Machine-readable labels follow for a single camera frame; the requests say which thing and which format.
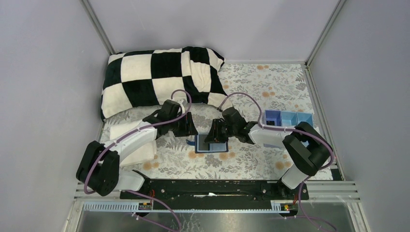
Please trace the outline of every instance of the white wall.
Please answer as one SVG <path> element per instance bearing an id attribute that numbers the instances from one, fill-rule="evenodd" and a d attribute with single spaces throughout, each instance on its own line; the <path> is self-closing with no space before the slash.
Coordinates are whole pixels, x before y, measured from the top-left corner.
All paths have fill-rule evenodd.
<path id="1" fill-rule="evenodd" d="M 90 0 L 116 51 L 207 46 L 228 61 L 304 61 L 337 0 Z"/>
<path id="2" fill-rule="evenodd" d="M 108 53 L 77 0 L 0 3 L 0 231 L 61 231 Z"/>
<path id="3" fill-rule="evenodd" d="M 410 1 L 348 1 L 311 65 L 373 232 L 409 230 Z"/>

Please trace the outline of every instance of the blue storage bin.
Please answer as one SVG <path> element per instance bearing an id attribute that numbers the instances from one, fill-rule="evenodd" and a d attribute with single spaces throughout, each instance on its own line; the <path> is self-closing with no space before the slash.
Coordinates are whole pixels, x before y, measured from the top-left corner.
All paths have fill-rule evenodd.
<path id="1" fill-rule="evenodd" d="M 313 114 L 297 112 L 296 117 L 297 124 L 299 124 L 300 122 L 307 122 L 313 127 Z"/>
<path id="2" fill-rule="evenodd" d="M 264 124 L 270 126 L 281 126 L 282 121 L 279 110 L 265 110 Z"/>
<path id="3" fill-rule="evenodd" d="M 290 127 L 290 126 L 296 126 L 297 125 L 296 112 L 281 111 L 281 117 L 282 117 L 282 126 L 283 127 Z"/>

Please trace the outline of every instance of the floral tablecloth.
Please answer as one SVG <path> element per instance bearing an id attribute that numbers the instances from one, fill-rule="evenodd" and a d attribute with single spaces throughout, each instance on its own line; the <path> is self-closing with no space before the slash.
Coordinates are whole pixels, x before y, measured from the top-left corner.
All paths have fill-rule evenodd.
<path id="1" fill-rule="evenodd" d="M 263 110 L 313 113 L 299 64 L 225 64 L 220 79 L 227 94 L 246 92 Z M 256 121 L 258 108 L 246 96 L 235 95 L 231 101 L 247 121 Z M 140 120 L 159 108 L 137 107 L 112 116 L 104 125 L 101 142 L 109 140 L 112 125 Z M 219 111 L 205 104 L 194 104 L 191 111 L 198 132 L 209 132 L 212 119 L 221 117 Z M 157 140 L 154 160 L 123 169 L 139 170 L 151 178 L 277 180 L 293 164 L 285 149 L 243 144 L 236 138 L 230 138 L 228 145 L 229 152 L 196 154 L 186 138 L 167 134 Z M 319 171 L 312 179 L 331 180 L 330 169 Z"/>

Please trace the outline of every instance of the white towel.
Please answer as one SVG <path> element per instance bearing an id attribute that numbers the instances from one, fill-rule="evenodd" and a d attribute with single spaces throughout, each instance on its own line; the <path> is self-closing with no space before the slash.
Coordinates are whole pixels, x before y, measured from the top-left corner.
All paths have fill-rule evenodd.
<path id="1" fill-rule="evenodd" d="M 141 123 L 142 120 L 131 122 L 127 124 L 114 125 L 110 128 L 110 140 L 119 137 L 120 135 L 125 134 L 129 130 L 136 127 Z M 138 163 L 147 162 L 154 159 L 155 154 L 157 153 L 157 143 L 152 141 L 140 147 L 138 150 L 132 152 L 127 156 L 120 164 L 120 167 L 127 165 L 134 165 Z"/>

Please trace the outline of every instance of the black and white checkered pillow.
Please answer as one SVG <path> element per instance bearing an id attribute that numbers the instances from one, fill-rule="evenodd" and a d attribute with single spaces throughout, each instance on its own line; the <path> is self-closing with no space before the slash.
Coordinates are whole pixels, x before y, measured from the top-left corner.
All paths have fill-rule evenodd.
<path id="1" fill-rule="evenodd" d="M 185 47 L 110 56 L 102 89 L 101 118 L 137 107 L 162 105 L 176 89 L 192 103 L 218 107 L 226 93 L 218 77 L 225 59 L 209 48 Z M 183 92 L 175 100 L 187 99 Z M 231 107 L 227 100 L 223 109 Z"/>

